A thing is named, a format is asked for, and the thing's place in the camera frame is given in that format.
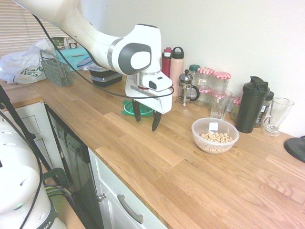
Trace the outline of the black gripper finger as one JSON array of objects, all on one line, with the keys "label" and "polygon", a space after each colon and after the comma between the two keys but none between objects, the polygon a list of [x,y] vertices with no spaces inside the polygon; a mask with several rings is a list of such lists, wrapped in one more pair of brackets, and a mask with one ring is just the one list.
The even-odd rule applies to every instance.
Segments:
[{"label": "black gripper finger", "polygon": [[152,131],[153,132],[157,129],[157,127],[160,123],[161,117],[162,117],[162,114],[154,110],[154,112],[153,112],[153,123],[152,123]]},{"label": "black gripper finger", "polygon": [[140,103],[136,100],[132,101],[133,112],[137,122],[141,120]]}]

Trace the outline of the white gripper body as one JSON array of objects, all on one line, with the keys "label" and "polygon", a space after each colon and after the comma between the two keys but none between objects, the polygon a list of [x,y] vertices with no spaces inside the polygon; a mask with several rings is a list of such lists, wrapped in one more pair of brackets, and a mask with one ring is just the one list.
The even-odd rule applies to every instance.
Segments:
[{"label": "white gripper body", "polygon": [[133,100],[161,114],[169,112],[172,108],[172,91],[170,89],[165,89],[160,92],[152,89],[142,90],[134,83],[133,78],[127,78],[125,93]]}]

